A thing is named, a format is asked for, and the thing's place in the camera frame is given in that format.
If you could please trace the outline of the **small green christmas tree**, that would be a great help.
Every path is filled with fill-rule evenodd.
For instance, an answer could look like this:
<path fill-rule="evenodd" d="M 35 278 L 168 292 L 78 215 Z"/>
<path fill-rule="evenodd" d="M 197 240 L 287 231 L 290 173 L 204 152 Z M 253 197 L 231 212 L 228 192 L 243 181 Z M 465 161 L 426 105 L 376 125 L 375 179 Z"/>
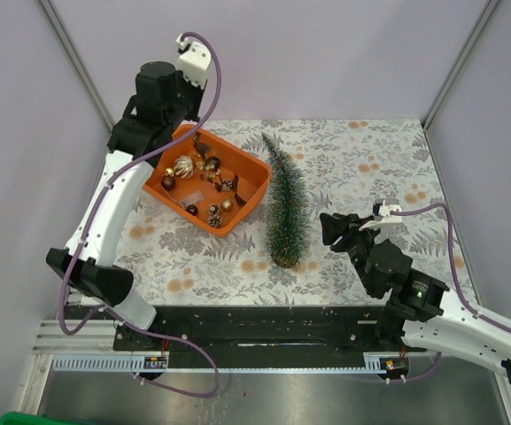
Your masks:
<path fill-rule="evenodd" d="M 301 170 L 293 158 L 263 133 L 272 176 L 267 194 L 265 245 L 275 264 L 294 268 L 309 246 L 308 194 Z"/>

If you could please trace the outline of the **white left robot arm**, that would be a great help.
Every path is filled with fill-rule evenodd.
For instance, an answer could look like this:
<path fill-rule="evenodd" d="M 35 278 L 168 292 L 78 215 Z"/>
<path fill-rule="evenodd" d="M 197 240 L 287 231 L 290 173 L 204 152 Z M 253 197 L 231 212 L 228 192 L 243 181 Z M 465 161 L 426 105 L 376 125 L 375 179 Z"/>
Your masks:
<path fill-rule="evenodd" d="M 154 322 L 155 308 L 134 288 L 134 277 L 115 266 L 117 246 L 133 203 L 157 166 L 162 151 L 185 120 L 198 121 L 207 66 L 143 65 L 135 94 L 114 125 L 100 181 L 78 229 L 62 249 L 51 248 L 47 265 L 68 288 L 94 298 L 115 316 L 135 326 L 133 339 L 145 350 L 161 345 L 164 329 Z"/>

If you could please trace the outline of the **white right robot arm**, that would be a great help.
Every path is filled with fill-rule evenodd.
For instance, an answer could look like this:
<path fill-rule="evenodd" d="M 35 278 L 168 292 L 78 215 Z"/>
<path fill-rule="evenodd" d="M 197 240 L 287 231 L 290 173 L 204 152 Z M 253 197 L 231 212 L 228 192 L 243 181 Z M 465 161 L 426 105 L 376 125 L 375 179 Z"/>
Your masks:
<path fill-rule="evenodd" d="M 390 240 L 376 241 L 381 228 L 407 213 L 395 204 L 377 204 L 372 215 L 320 216 L 322 242 L 345 252 L 372 298 L 387 303 L 375 328 L 387 351 L 401 344 L 463 359 L 507 378 L 511 385 L 511 320 L 470 303 L 459 283 L 448 286 L 414 269 L 413 261 Z"/>

